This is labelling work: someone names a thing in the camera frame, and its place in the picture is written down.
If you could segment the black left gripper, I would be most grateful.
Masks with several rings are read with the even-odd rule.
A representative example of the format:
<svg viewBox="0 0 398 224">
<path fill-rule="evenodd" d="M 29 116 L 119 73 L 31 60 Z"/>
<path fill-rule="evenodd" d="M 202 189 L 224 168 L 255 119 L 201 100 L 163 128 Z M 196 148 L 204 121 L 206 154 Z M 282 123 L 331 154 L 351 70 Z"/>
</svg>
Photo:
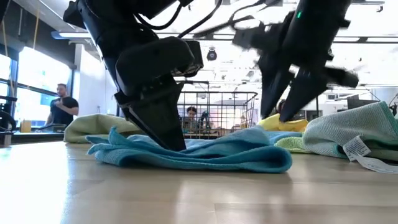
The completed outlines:
<svg viewBox="0 0 398 224">
<path fill-rule="evenodd" d="M 118 55 L 114 67 L 119 87 L 114 97 L 125 119 L 162 148 L 184 150 L 186 145 L 177 109 L 180 92 L 157 93 L 137 99 L 140 88 L 158 78 L 195 76 L 195 41 L 166 37 L 128 47 Z M 130 107 L 126 107 L 130 101 L 133 101 Z"/>
</svg>

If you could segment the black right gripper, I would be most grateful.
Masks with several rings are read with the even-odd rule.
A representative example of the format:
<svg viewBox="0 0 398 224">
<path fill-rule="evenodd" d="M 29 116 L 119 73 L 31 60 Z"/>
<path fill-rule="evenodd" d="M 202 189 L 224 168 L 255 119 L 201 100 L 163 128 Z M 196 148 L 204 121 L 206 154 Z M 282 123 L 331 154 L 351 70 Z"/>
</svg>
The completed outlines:
<svg viewBox="0 0 398 224">
<path fill-rule="evenodd" d="M 299 68 L 280 112 L 282 122 L 290 121 L 303 107 L 326 90 L 329 83 L 356 87 L 358 77 L 342 68 L 326 67 L 332 60 L 329 49 L 313 44 L 291 43 L 287 31 L 290 21 L 263 24 L 236 31 L 233 44 L 260 53 L 257 65 L 262 75 L 261 116 L 268 117 L 283 92 L 294 79 L 290 66 Z"/>
</svg>

